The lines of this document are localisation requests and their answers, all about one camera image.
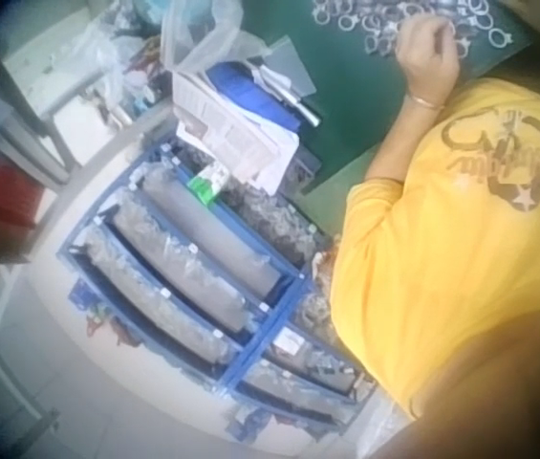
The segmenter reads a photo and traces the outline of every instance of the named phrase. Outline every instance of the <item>yellow shirt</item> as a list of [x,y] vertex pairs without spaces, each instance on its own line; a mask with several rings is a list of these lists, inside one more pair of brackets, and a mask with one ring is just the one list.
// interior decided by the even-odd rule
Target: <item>yellow shirt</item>
[[332,284],[339,336],[406,410],[468,339],[540,311],[540,96],[480,80],[444,116],[404,186],[352,189]]

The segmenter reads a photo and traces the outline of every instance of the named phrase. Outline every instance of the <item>white plastic bag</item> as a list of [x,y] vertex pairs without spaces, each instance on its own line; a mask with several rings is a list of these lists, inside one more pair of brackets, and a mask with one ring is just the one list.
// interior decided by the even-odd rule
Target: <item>white plastic bag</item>
[[129,81],[123,73],[130,59],[144,46],[144,40],[137,36],[116,36],[116,33],[135,28],[136,24],[131,1],[116,0],[87,26],[85,32],[64,47],[65,55],[55,69],[77,77],[101,70],[104,77],[95,87],[106,106],[112,109],[122,100],[123,88],[129,89]]
[[197,74],[219,62],[268,54],[263,40],[240,30],[243,17],[240,0],[172,0],[162,22],[163,66]]

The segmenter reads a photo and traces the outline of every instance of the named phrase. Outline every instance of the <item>storage rack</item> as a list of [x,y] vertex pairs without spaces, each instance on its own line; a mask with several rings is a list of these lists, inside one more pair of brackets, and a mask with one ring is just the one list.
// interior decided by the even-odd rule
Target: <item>storage rack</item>
[[[229,395],[243,404],[263,407],[315,431],[345,430],[371,396],[375,384],[346,353],[297,324],[295,314],[306,295],[321,295],[313,284],[309,260],[297,264],[290,261],[219,197],[205,212],[237,236],[249,250],[267,260],[268,269],[277,273],[277,280],[267,294],[259,295],[234,275],[225,260],[217,258],[212,251],[207,251],[199,241],[183,231],[145,190],[148,166],[163,164],[169,168],[178,184],[188,191],[187,182],[204,165],[188,156],[187,152],[191,152],[190,147],[184,148],[174,134],[147,148],[91,205],[66,238],[58,256],[77,272],[95,296],[149,350],[162,355],[195,383],[219,395]],[[145,209],[157,228],[169,234],[170,240],[187,248],[205,269],[226,281],[242,296],[244,310],[250,316],[247,326],[239,330],[229,327],[207,309],[191,301],[190,295],[177,288],[157,265],[145,258],[116,224],[115,219],[121,207],[116,197],[119,193],[128,193],[137,205]],[[327,238],[287,198],[278,195],[277,202],[279,206],[287,207],[296,218],[305,221],[318,247],[322,249]],[[182,342],[172,338],[133,304],[119,290],[120,286],[115,285],[94,263],[89,247],[85,245],[88,228],[95,228],[111,250],[119,254],[123,263],[144,279],[145,288],[149,292],[155,292],[170,301],[184,317],[199,325],[208,339],[215,339],[217,343],[227,346],[228,361],[208,361],[200,357]],[[345,375],[338,375],[342,384],[335,386],[323,381],[319,375],[313,375],[301,364],[298,365],[295,354],[280,352],[276,342],[285,333],[297,337],[300,347],[305,345],[311,352],[342,362],[348,370]],[[273,391],[272,384],[277,388],[288,384],[288,392],[295,398],[289,400],[282,397],[277,393],[280,390]],[[356,388],[362,384],[364,390],[358,396]],[[307,405],[298,402],[305,398],[301,394],[309,398]],[[326,409],[319,409],[321,404],[328,405]],[[332,412],[334,408],[346,414],[337,416]]]

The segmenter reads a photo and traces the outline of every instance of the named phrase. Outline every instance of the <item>graphic print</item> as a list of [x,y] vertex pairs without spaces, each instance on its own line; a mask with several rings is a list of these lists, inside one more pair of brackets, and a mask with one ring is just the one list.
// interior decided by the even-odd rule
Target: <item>graphic print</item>
[[447,169],[486,181],[488,191],[513,208],[540,205],[540,120],[517,110],[487,108],[453,120],[443,142],[458,152]]

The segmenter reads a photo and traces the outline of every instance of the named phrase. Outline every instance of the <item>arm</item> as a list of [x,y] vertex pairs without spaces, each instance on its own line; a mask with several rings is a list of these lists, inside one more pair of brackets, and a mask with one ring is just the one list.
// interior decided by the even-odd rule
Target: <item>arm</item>
[[420,141],[435,124],[459,76],[456,44],[445,18],[420,14],[405,21],[396,54],[407,78],[409,96],[365,180],[405,181]]

